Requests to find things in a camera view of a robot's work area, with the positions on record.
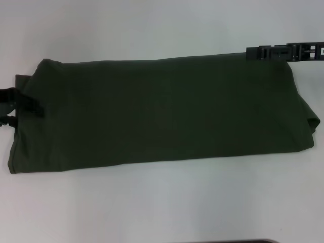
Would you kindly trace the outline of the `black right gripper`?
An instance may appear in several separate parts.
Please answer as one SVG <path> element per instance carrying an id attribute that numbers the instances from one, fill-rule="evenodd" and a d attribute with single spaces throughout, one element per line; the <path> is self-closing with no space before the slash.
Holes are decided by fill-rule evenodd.
<path id="1" fill-rule="evenodd" d="M 323 61 L 323 42 L 246 48 L 247 60 Z"/>

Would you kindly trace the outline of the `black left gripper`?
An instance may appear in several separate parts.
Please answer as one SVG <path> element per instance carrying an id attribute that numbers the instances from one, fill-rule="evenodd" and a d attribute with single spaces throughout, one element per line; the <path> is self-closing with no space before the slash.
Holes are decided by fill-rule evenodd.
<path id="1" fill-rule="evenodd" d="M 38 117 L 44 117 L 45 111 L 40 102 L 22 94 L 17 88 L 1 89 L 1 117 L 0 126 L 17 127 L 15 116 L 8 116 L 17 106 L 20 110 L 28 111 Z"/>

